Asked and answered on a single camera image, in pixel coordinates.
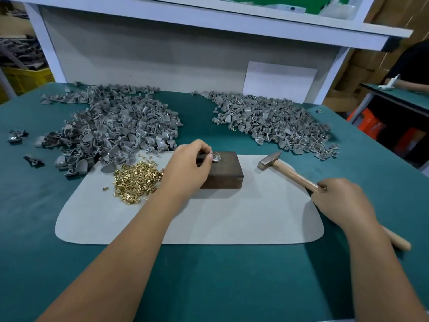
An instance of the hammer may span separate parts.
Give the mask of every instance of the hammer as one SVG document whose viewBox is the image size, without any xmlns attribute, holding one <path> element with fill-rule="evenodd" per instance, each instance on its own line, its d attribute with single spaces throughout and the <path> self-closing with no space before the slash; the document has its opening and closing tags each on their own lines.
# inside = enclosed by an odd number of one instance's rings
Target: hammer
<svg viewBox="0 0 429 322">
<path fill-rule="evenodd" d="M 304 176 L 299 175 L 292 167 L 284 164 L 283 162 L 279 161 L 278 158 L 280 157 L 280 154 L 283 151 L 278 151 L 270 156 L 266 156 L 264 159 L 262 159 L 258 163 L 258 168 L 260 170 L 265 170 L 270 166 L 273 166 L 283 174 L 285 174 L 288 178 L 295 181 L 299 185 L 305 187 L 306 189 L 309 189 L 312 192 L 317 193 L 324 193 L 326 190 L 319 185 L 309 181 Z M 395 234 L 394 232 L 390 231 L 386 227 L 382 226 L 384 231 L 389 236 L 390 242 L 396 246 L 398 249 L 402 251 L 409 251 L 411 249 L 411 243 L 405 240 L 404 238 L 400 237 L 398 234 Z"/>
</svg>

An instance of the shelf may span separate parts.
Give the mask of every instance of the shelf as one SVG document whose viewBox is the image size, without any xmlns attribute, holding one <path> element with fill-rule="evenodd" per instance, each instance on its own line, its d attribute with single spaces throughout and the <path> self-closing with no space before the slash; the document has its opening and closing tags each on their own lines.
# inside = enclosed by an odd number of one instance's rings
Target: shelf
<svg viewBox="0 0 429 322">
<path fill-rule="evenodd" d="M 12 1 L 374 51 L 392 51 L 412 33 L 221 0 Z"/>
</svg>

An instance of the dark wooden block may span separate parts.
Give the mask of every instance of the dark wooden block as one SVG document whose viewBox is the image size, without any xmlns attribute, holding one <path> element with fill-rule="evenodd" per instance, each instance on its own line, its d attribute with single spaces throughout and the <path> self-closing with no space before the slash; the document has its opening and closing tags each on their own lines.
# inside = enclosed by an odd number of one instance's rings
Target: dark wooden block
<svg viewBox="0 0 429 322">
<path fill-rule="evenodd" d="M 243 170 L 235 151 L 218 151 L 221 161 L 212 163 L 202 189 L 241 189 Z"/>
</svg>

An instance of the hammer head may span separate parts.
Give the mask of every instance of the hammer head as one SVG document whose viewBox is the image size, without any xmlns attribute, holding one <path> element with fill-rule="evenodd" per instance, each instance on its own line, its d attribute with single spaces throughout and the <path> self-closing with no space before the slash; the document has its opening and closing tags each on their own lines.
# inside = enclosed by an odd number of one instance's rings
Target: hammer head
<svg viewBox="0 0 429 322">
<path fill-rule="evenodd" d="M 280 157 L 280 154 L 282 152 L 283 151 L 281 150 L 281 151 L 277 151 L 277 152 L 271 154 L 270 156 L 266 156 L 264 159 L 262 159 L 260 162 L 258 162 L 258 168 L 260 170 L 264 170 L 264 169 L 270 167 L 272 165 L 272 163 L 275 162 Z"/>
</svg>

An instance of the green table surface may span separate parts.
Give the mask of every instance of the green table surface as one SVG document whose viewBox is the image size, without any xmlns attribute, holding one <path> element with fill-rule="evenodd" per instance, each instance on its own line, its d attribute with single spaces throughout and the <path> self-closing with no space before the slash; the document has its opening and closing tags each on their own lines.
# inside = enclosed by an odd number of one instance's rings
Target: green table surface
<svg viewBox="0 0 429 322">
<path fill-rule="evenodd" d="M 36 137 L 59 130 L 85 104 L 39 103 L 40 94 L 62 93 L 51 83 L 0 106 L 0 320 L 33 321 L 104 249 L 65 243 L 54 233 L 57 216 L 81 178 L 68 180 L 53 165 L 59 149 L 35 148 Z M 239 131 L 211 123 L 215 105 L 200 95 L 159 92 L 155 98 L 179 112 L 185 124 L 178 144 L 201 138 L 214 150 L 268 155 Z M 429 306 L 429 179 L 324 106 L 304 107 L 332 126 L 341 145 L 336 159 L 312 153 L 281 159 L 313 181 L 345 177 L 362 186 L 380 223 L 408 239 L 398 253 L 419 297 Z M 20 145 L 9 129 L 26 129 Z M 31 168 L 31 154 L 45 167 Z M 349 253 L 340 229 L 324 216 L 324 236 L 294 245 L 162 245 L 137 312 L 137 321 L 294 321 L 353 316 Z"/>
<path fill-rule="evenodd" d="M 429 112 L 428 95 L 425 95 L 422 93 L 416 93 L 413 91 L 398 89 L 398 88 L 384 91 L 384 90 L 378 89 L 378 86 L 373 84 L 362 84 L 362 86 L 368 88 L 372 92 L 375 92 L 376 94 L 379 94 L 381 96 L 391 98 L 393 100 L 396 100 L 397 102 L 404 103 L 413 108 L 420 109 L 425 112 Z"/>
</svg>

